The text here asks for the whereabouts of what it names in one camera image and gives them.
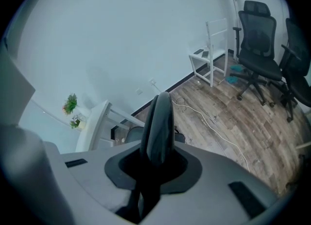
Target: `chair headrest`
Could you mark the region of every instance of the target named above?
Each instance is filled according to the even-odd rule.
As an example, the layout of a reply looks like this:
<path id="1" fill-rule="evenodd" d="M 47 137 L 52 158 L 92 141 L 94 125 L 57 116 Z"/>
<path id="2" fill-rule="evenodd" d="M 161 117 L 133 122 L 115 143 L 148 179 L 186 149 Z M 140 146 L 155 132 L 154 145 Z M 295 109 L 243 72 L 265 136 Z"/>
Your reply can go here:
<path id="1" fill-rule="evenodd" d="M 244 11 L 257 16 L 271 16 L 267 4 L 258 1 L 246 0 L 244 2 Z"/>

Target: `white desk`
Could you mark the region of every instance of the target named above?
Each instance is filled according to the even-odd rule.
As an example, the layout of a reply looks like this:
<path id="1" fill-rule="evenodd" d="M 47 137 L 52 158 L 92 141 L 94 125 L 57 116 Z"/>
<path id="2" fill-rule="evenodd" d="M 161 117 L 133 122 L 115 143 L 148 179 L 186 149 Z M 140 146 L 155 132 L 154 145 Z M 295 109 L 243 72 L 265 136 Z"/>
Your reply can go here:
<path id="1" fill-rule="evenodd" d="M 81 131 L 78 143 L 76 146 L 76 152 L 86 152 L 94 149 L 94 145 L 98 143 L 99 140 L 110 143 L 113 146 L 113 140 L 101 138 L 99 128 L 104 125 L 105 122 L 113 123 L 123 129 L 129 130 L 130 128 L 124 124 L 121 124 L 114 119 L 109 117 L 109 113 L 115 113 L 118 116 L 138 125 L 145 126 L 145 123 L 136 119 L 135 117 L 125 113 L 124 111 L 113 106 L 108 100 L 98 104 L 91 109 L 91 114 L 86 121 L 85 128 Z"/>

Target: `power cord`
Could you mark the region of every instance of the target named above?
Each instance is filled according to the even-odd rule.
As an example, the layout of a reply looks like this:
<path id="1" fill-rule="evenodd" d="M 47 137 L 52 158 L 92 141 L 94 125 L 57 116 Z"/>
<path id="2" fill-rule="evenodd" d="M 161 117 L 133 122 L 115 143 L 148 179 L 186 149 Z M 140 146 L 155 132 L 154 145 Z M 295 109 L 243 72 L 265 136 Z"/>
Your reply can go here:
<path id="1" fill-rule="evenodd" d="M 155 84 L 153 84 L 153 83 L 151 83 L 151 84 L 152 84 L 160 93 L 162 92 Z M 249 167 L 248 167 L 248 164 L 247 164 L 247 160 L 246 160 L 246 158 L 244 157 L 244 155 L 243 155 L 242 151 L 240 150 L 240 148 L 239 148 L 236 144 L 234 144 L 234 143 L 232 143 L 232 142 L 226 140 L 225 138 L 223 138 L 217 131 L 215 131 L 213 128 L 211 128 L 210 125 L 208 124 L 208 122 L 206 121 L 206 119 L 204 118 L 204 116 L 203 116 L 202 113 L 200 113 L 199 111 L 193 109 L 193 108 L 190 107 L 190 106 L 176 104 L 173 100 L 172 100 L 172 102 L 173 102 L 176 106 L 188 107 L 188 108 L 191 108 L 194 112 L 199 113 L 199 114 L 202 116 L 202 118 L 204 119 L 205 123 L 208 125 L 208 127 L 209 127 L 211 130 L 213 130 L 216 134 L 218 134 L 218 136 L 219 136 L 220 138 L 222 138 L 224 141 L 226 141 L 226 142 L 228 142 L 228 143 L 230 143 L 230 144 L 236 146 L 236 147 L 238 148 L 239 152 L 241 153 L 242 157 L 244 158 L 245 163 L 246 163 L 246 166 L 247 166 L 247 169 L 248 169 L 248 171 L 250 172 Z M 221 150 L 223 151 L 223 153 L 225 154 L 225 156 L 228 157 L 227 154 L 225 153 L 225 151 L 223 150 L 223 148 L 221 147 L 220 143 L 219 143 L 218 141 L 216 141 L 216 142 L 218 143 L 219 147 L 221 148 Z"/>
<path id="2" fill-rule="evenodd" d="M 177 98 L 176 103 L 178 103 L 178 100 L 180 100 L 180 99 L 183 99 L 183 100 L 184 100 L 184 105 L 186 105 L 185 98 L 183 98 L 183 97 L 179 97 L 179 98 Z"/>

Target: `office chair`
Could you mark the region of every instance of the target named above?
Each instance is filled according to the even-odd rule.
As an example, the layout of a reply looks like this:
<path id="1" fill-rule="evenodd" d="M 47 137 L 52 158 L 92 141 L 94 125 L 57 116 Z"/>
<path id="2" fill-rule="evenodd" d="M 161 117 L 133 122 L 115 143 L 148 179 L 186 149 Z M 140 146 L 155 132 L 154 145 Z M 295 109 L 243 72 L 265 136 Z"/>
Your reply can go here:
<path id="1" fill-rule="evenodd" d="M 131 130 L 128 132 L 126 136 L 125 143 L 134 142 L 137 140 L 141 140 L 143 136 L 144 128 L 141 126 L 135 126 L 131 128 Z M 185 136 L 179 132 L 175 132 L 175 141 L 178 141 L 180 143 L 185 143 Z"/>
<path id="2" fill-rule="evenodd" d="M 286 19 L 286 27 L 289 46 L 282 45 L 285 53 L 280 67 L 287 86 L 286 84 L 281 86 L 279 83 L 272 81 L 268 85 L 274 85 L 283 93 L 280 101 L 284 107 L 288 104 L 290 116 L 287 118 L 287 122 L 291 122 L 294 119 L 293 104 L 297 105 L 294 98 L 311 107 L 311 87 L 305 78 L 310 68 L 311 57 L 302 30 L 289 18 Z"/>
<path id="3" fill-rule="evenodd" d="M 244 10 L 239 11 L 239 17 L 243 26 L 244 38 L 241 44 L 241 52 L 239 53 L 241 28 L 233 27 L 236 31 L 237 40 L 237 57 L 239 63 L 244 65 L 246 75 L 231 73 L 230 76 L 236 76 L 247 80 L 245 88 L 238 93 L 237 99 L 242 100 L 242 94 L 251 86 L 262 98 L 260 102 L 262 106 L 266 104 L 266 99 L 259 87 L 264 86 L 267 82 L 259 79 L 259 75 L 280 81 L 282 73 L 274 59 L 274 37 L 276 33 L 276 20 L 271 17 L 270 10 L 265 3 L 246 0 Z"/>

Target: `black baseboard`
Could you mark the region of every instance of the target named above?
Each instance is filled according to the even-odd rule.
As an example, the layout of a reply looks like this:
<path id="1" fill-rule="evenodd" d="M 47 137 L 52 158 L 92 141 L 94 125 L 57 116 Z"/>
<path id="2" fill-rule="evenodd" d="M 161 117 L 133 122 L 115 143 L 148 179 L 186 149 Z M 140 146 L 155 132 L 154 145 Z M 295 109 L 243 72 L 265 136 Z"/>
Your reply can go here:
<path id="1" fill-rule="evenodd" d="M 216 62 L 219 58 L 221 58 L 223 55 L 217 57 L 214 62 Z M 197 71 L 201 71 L 203 69 L 205 69 L 207 67 L 207 64 L 202 65 L 201 67 L 199 67 L 197 69 Z M 189 75 L 187 75 L 185 78 L 181 79 L 178 83 L 175 83 L 173 86 L 169 87 L 165 92 L 171 92 L 172 90 L 174 90 L 175 88 L 177 88 L 179 85 L 183 84 L 185 81 L 189 80 L 191 77 L 194 76 L 194 72 L 191 72 Z M 133 114 L 131 114 L 132 116 L 135 116 L 137 114 L 139 114 L 142 110 L 144 110 L 145 108 L 149 107 L 151 104 L 152 100 L 149 101 L 148 103 L 146 103 L 144 106 L 142 106 L 140 109 L 136 110 Z M 120 122 L 121 124 L 126 123 L 126 120 L 122 120 Z M 110 137 L 111 139 L 115 139 L 115 131 L 118 128 L 118 126 L 115 126 L 111 129 L 111 134 Z"/>

